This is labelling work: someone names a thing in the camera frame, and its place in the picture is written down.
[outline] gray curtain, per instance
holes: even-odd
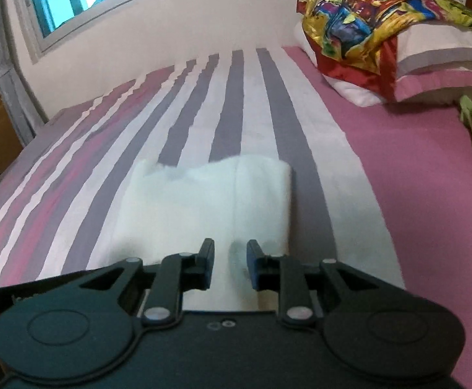
[[[0,93],[19,141],[25,147],[44,121],[27,93],[11,59],[4,25],[4,0],[0,0]]]

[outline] folded white cloth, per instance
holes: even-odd
[[[256,155],[194,169],[142,161],[121,203],[109,262],[135,256],[148,265],[169,254],[195,253],[212,238],[211,288],[185,293],[184,309],[273,308],[272,295],[258,296],[251,287],[246,244],[256,239],[267,254],[287,252],[290,175],[288,164]]]

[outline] white stripe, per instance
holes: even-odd
[[[241,155],[260,154],[278,159],[268,94],[256,50],[245,51],[244,60]]]
[[[57,229],[54,240],[50,246],[43,269],[41,270],[38,279],[54,277],[61,273],[68,252],[72,247],[72,243],[81,227],[86,214],[88,213],[91,203],[97,192],[103,185],[104,181],[113,170],[115,163],[122,156],[129,143],[134,136],[143,127],[146,120],[149,118],[154,109],[169,93],[175,80],[185,70],[186,65],[182,64],[175,68],[175,71],[162,84],[159,91],[155,94],[151,101],[144,107],[144,109],[130,121],[128,126],[118,136],[108,152],[99,161],[94,168],[92,174],[88,177],[83,187],[79,190],[72,201],[68,211],[63,217]]]
[[[225,102],[225,89],[232,64],[232,52],[220,54],[209,89],[189,128],[187,142],[180,154],[179,167],[193,168],[209,162],[214,133]]]
[[[191,73],[187,76],[186,81],[178,92],[176,98],[173,100],[169,108],[167,108],[164,115],[162,115],[162,118],[160,118],[159,122],[156,124],[155,128],[144,143],[144,146],[138,153],[137,158],[133,162],[131,170],[136,167],[136,165],[141,159],[149,160],[151,163],[156,163],[158,161],[160,152],[164,148],[164,145],[167,141],[169,129],[173,126],[174,123],[176,123],[178,115],[180,115],[184,104],[191,96],[191,93],[193,92],[196,83],[198,82],[198,77],[201,71],[207,65],[207,62],[208,57],[202,57],[201,59],[199,58],[196,60],[196,65],[194,66]],[[128,185],[128,182],[126,180],[125,182],[126,184],[123,184],[122,195],[126,191],[126,186]],[[116,201],[116,206],[120,206],[121,202],[122,197],[119,197]],[[91,252],[90,259],[88,262],[87,267],[89,269],[93,267],[106,266],[117,261],[117,259],[111,260],[112,256],[115,257],[115,242],[111,240],[111,237],[113,235],[113,229],[115,228],[116,223],[115,212],[118,212],[118,210],[113,211],[113,214],[110,215],[110,212],[112,212],[113,210],[112,208],[113,203],[112,207],[108,212],[107,220],[105,220],[105,224],[103,226],[103,229],[105,228],[105,226],[108,226],[108,228],[111,229],[105,232],[106,235],[100,238],[100,241],[99,239],[97,240],[97,243],[93,251]]]
[[[38,206],[45,192],[50,188],[52,183],[61,175],[65,167],[72,161],[74,154],[79,149],[81,149],[88,136],[94,133],[95,130],[98,130],[105,122],[107,122],[108,119],[110,119],[112,115],[118,111],[120,105],[129,97],[129,95],[131,95],[136,89],[141,86],[141,84],[144,83],[145,79],[146,77],[140,77],[139,79],[137,79],[135,84],[130,88],[130,90],[128,92],[123,93],[121,97],[118,98],[118,100],[115,102],[115,104],[113,104],[113,106],[108,110],[108,112],[97,123],[95,123],[92,128],[88,130],[88,132],[86,132],[82,137],[72,143],[68,152],[65,153],[61,160],[58,162],[54,172],[52,172],[50,177],[45,180],[39,190],[34,193],[34,195],[30,198],[29,203],[27,203],[20,216],[17,218],[16,223],[14,224],[14,227],[12,229],[11,235],[8,238],[7,244],[0,253],[0,274],[7,262],[11,250],[13,249],[14,245],[18,240],[18,237],[25,225],[25,222],[27,221],[27,218],[29,217],[30,213],[36,208],[36,206]]]
[[[295,62],[280,48],[269,52],[317,165],[339,261],[403,288],[391,235],[360,159]]]
[[[7,199],[7,201],[3,204],[3,206],[0,208],[0,222],[3,220],[3,218],[5,217],[6,213],[8,212],[9,208],[11,207],[12,203],[14,202],[14,200],[16,200],[16,198],[21,194],[21,192],[23,191],[23,189],[25,188],[25,185],[29,182],[29,180],[32,178],[32,176],[35,174],[35,172],[38,170],[39,166],[41,165],[41,163],[47,159],[50,154],[59,146],[61,145],[67,138],[68,136],[70,136],[73,131],[79,126],[79,124],[81,124],[85,119],[86,117],[88,117],[90,115],[90,113],[95,110],[100,104],[101,102],[103,102],[103,99],[109,95],[111,92],[113,92],[113,89],[110,90],[108,93],[104,94],[103,96],[97,98],[94,100],[94,103],[92,104],[92,106],[87,109],[86,111],[84,111],[81,116],[76,120],[75,123],[72,124],[72,126],[64,133],[63,136],[61,136],[59,138],[58,141],[56,141],[56,143],[54,143],[51,148],[47,151],[47,153],[45,155],[43,155],[42,157],[40,157],[36,162],[35,164],[32,166],[32,168],[30,169],[30,171],[28,172],[27,175],[25,175],[24,179],[22,180],[22,182],[20,183],[20,185],[16,188],[16,190],[14,191],[14,193],[11,195],[11,197],[9,197],[9,199]]]

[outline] striped bed sheet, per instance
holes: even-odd
[[[105,266],[140,159],[240,153],[292,166],[301,261],[338,258],[460,317],[454,376],[472,388],[472,148],[457,108],[359,108],[299,48],[199,57],[61,111],[0,180],[0,287]]]

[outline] white wall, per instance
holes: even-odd
[[[296,0],[135,0],[33,64],[6,0],[23,75],[49,117],[160,67],[227,49],[294,45]]]

